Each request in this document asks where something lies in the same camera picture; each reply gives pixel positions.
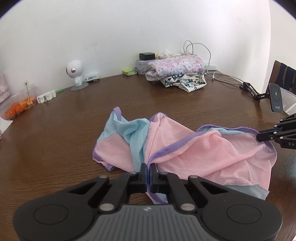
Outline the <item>pink blue mesh garment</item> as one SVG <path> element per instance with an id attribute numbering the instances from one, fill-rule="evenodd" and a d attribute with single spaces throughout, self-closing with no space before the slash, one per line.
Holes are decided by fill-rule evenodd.
<path id="1" fill-rule="evenodd" d="M 180 179 L 196 175 L 264 200 L 277 152 L 256 136 L 247 127 L 204 125 L 193 131 L 164 113 L 126 120 L 114 108 L 92 156 L 107 170 L 138 172 L 142 164 L 155 164 Z"/>

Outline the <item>wooden chair with cushion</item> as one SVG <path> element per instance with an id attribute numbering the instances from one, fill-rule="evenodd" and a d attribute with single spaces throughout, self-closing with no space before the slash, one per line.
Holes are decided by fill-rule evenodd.
<path id="1" fill-rule="evenodd" d="M 295 69 L 275 60 L 269 83 L 281 88 L 283 111 L 288 115 L 295 114 Z"/>

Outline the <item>white power strip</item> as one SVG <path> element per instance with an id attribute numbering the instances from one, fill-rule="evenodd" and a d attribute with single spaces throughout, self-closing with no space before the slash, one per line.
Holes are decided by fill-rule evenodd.
<path id="1" fill-rule="evenodd" d="M 206 71 L 217 71 L 217 66 L 216 65 L 205 65 Z"/>

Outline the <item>folded cream teal-flower cloth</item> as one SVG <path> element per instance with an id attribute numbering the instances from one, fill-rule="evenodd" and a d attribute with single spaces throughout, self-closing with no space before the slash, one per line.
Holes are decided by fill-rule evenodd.
<path id="1" fill-rule="evenodd" d="M 178 87 L 187 93 L 201 89 L 207 85 L 203 73 L 178 74 L 162 78 L 160 82 L 164 87 Z"/>

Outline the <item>white digital clock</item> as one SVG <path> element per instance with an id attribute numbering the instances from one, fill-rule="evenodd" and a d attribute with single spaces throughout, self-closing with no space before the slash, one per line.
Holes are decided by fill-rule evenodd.
<path id="1" fill-rule="evenodd" d="M 90 81 L 98 81 L 99 80 L 99 74 L 93 74 L 85 76 L 83 81 L 84 82 L 90 82 Z"/>

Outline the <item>green sponge pack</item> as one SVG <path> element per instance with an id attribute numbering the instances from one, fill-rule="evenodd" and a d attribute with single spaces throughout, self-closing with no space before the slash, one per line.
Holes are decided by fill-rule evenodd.
<path id="1" fill-rule="evenodd" d="M 125 69 L 122 71 L 122 74 L 125 76 L 133 76 L 137 75 L 137 71 L 135 69 Z"/>

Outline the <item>folded pink floral cloth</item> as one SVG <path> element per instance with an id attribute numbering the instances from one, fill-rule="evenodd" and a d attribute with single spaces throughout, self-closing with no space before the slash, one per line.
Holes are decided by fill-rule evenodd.
<path id="1" fill-rule="evenodd" d="M 165 77 L 205 71 L 203 60 L 196 55 L 180 55 L 172 58 L 158 59 L 148 63 L 149 71 L 145 74 L 147 81 L 158 81 Z"/>

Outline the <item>white robot figurine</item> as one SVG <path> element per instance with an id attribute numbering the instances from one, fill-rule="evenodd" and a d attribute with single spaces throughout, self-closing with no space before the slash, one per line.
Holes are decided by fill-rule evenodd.
<path id="1" fill-rule="evenodd" d="M 67 64 L 66 73 L 73 79 L 73 86 L 71 91 L 77 91 L 88 87 L 89 83 L 84 81 L 82 76 L 84 67 L 80 60 L 72 60 Z"/>

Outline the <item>small black box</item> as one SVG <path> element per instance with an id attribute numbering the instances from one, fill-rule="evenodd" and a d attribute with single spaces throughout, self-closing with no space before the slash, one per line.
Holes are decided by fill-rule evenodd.
<path id="1" fill-rule="evenodd" d="M 152 53 L 152 52 L 139 53 L 139 59 L 142 61 L 154 60 L 155 53 Z"/>

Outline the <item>clear box of orange fruit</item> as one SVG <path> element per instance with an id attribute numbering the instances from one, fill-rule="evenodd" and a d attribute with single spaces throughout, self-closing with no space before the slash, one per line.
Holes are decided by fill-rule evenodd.
<path id="1" fill-rule="evenodd" d="M 35 85 L 27 85 L 1 104 L 1 118 L 13 120 L 16 116 L 32 108 L 37 102 Z"/>

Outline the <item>black wireless charger stand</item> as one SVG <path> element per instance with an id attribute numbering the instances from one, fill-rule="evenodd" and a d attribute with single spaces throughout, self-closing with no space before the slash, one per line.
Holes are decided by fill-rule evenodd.
<path id="1" fill-rule="evenodd" d="M 282 95 L 279 85 L 270 83 L 268 85 L 268 92 L 262 94 L 258 93 L 255 88 L 248 82 L 243 82 L 243 84 L 241 84 L 239 87 L 247 91 L 255 100 L 269 99 L 272 112 L 283 112 Z"/>

